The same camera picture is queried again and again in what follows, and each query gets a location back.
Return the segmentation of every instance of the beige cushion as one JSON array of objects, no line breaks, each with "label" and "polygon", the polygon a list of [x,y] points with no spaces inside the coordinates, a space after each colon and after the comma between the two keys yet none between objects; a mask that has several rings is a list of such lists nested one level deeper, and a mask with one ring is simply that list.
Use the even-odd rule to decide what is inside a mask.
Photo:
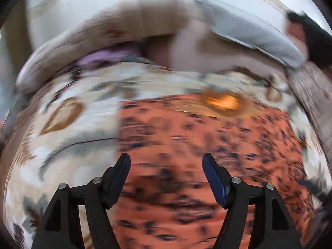
[{"label": "beige cushion", "polygon": [[332,82],[313,63],[290,71],[289,86],[307,111],[322,142],[329,166],[332,166]]},{"label": "beige cushion", "polygon": [[171,68],[179,71],[219,72],[248,68],[262,77],[284,75],[284,66],[262,52],[219,39],[198,20],[179,31],[169,45]]},{"label": "beige cushion", "polygon": [[39,47],[16,81],[18,89],[39,89],[57,71],[84,55],[116,43],[174,34],[189,19],[185,0],[126,0]]}]

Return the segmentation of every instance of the orange glowing object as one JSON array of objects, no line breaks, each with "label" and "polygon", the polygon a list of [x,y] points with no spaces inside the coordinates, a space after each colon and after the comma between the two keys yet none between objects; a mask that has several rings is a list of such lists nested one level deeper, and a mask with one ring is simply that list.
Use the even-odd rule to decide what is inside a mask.
[{"label": "orange glowing object", "polygon": [[239,108],[239,100],[231,95],[224,95],[221,98],[211,98],[208,97],[206,102],[210,105],[213,105],[219,110],[237,110]]}]

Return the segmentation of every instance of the metal screw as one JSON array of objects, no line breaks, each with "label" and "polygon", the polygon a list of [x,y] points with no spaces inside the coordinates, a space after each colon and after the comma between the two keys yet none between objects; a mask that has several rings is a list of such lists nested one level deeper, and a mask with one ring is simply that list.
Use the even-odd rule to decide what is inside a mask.
[{"label": "metal screw", "polygon": [[267,187],[267,189],[270,189],[270,190],[273,190],[273,189],[274,189],[274,185],[273,185],[273,184],[270,184],[270,183],[268,183],[268,184],[266,185],[266,187]]},{"label": "metal screw", "polygon": [[241,179],[239,177],[233,177],[232,182],[235,184],[239,184],[241,182]]},{"label": "metal screw", "polygon": [[58,185],[58,188],[59,188],[60,190],[63,190],[63,189],[66,188],[66,186],[67,186],[66,183],[61,183],[61,184]]},{"label": "metal screw", "polygon": [[93,178],[92,182],[94,184],[100,184],[102,182],[102,178],[100,178],[100,177]]}]

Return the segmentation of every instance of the white pillow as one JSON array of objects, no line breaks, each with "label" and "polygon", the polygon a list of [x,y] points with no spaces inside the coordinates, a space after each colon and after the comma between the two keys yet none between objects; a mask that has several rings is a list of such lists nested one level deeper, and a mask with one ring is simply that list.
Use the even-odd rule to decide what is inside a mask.
[{"label": "white pillow", "polygon": [[224,39],[258,49],[292,68],[304,63],[299,49],[269,23],[218,0],[195,0],[210,30]]}]

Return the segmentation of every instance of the orange cloth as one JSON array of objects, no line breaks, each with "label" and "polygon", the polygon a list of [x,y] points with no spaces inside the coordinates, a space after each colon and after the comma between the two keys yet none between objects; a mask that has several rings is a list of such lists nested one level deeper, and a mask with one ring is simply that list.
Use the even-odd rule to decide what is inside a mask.
[{"label": "orange cloth", "polygon": [[[132,167],[115,209],[121,248],[212,248],[226,210],[216,204],[203,173],[206,152],[248,184],[273,183],[302,235],[313,205],[297,182],[305,173],[288,115],[249,100],[257,114],[241,118],[172,108],[199,99],[182,95],[123,102],[119,154],[127,152]],[[250,206],[240,248],[249,244],[253,215]]]}]

